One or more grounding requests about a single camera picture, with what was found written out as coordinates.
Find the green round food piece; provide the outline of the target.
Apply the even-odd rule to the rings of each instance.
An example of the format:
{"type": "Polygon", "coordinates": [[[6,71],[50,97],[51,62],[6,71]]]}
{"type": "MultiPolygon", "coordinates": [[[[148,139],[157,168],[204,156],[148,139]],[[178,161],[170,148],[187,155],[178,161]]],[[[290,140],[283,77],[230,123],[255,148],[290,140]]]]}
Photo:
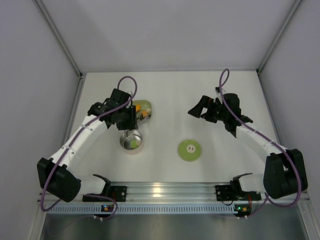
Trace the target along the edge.
{"type": "Polygon", "coordinates": [[[130,143],[130,145],[131,145],[132,148],[137,148],[137,147],[138,147],[138,145],[137,145],[137,143],[136,143],[135,140],[133,140],[133,141],[130,143]]]}

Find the metal serving tongs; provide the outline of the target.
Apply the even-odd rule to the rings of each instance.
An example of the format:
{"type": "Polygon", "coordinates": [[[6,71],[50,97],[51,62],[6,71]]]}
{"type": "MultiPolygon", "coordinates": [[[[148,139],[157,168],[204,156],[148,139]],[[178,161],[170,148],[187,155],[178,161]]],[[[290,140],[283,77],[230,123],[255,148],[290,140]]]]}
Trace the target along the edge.
{"type": "Polygon", "coordinates": [[[128,138],[130,136],[139,136],[140,135],[140,133],[137,129],[125,130],[123,134],[124,134],[125,138],[128,138]]]}

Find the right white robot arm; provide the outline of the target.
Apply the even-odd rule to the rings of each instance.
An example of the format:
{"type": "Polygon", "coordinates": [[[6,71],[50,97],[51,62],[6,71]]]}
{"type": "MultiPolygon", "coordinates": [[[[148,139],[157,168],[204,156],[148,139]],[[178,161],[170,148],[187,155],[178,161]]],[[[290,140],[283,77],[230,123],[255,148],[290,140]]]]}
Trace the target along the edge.
{"type": "Polygon", "coordinates": [[[230,182],[239,193],[265,193],[279,199],[308,188],[303,154],[288,149],[259,135],[253,121],[241,113],[240,99],[235,93],[211,98],[202,96],[188,111],[195,118],[207,122],[223,122],[225,129],[245,143],[264,162],[263,173],[244,173],[230,182]]]}

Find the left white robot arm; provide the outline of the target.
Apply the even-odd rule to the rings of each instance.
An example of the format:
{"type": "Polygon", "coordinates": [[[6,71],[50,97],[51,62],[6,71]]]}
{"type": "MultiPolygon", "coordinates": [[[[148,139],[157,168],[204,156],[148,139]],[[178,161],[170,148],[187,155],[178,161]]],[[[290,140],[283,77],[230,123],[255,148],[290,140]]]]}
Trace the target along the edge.
{"type": "Polygon", "coordinates": [[[107,196],[111,188],[107,178],[98,174],[77,177],[75,168],[111,125],[120,131],[137,127],[136,107],[131,102],[129,93],[115,88],[104,102],[94,103],[72,137],[49,159],[37,163],[40,187],[64,202],[79,195],[107,196]]]}

